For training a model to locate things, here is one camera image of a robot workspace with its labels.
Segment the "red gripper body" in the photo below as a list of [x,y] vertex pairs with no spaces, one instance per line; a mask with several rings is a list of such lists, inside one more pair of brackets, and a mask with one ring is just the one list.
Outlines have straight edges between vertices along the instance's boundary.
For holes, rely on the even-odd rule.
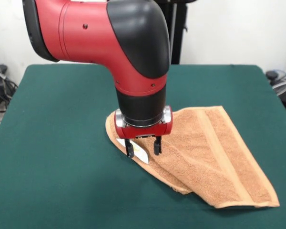
[[121,139],[169,135],[173,127],[173,112],[169,105],[164,107],[161,119],[151,126],[133,126],[126,122],[124,115],[117,109],[114,111],[115,130]]

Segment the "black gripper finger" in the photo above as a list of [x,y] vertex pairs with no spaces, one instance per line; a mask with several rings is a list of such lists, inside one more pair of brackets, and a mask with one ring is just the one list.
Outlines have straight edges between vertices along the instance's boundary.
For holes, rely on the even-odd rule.
[[127,157],[133,158],[134,157],[134,149],[133,149],[132,143],[130,142],[129,139],[125,139],[124,142],[125,142],[125,149],[126,149]]
[[161,136],[155,137],[153,147],[154,147],[154,154],[156,156],[158,156],[162,153],[162,137]]

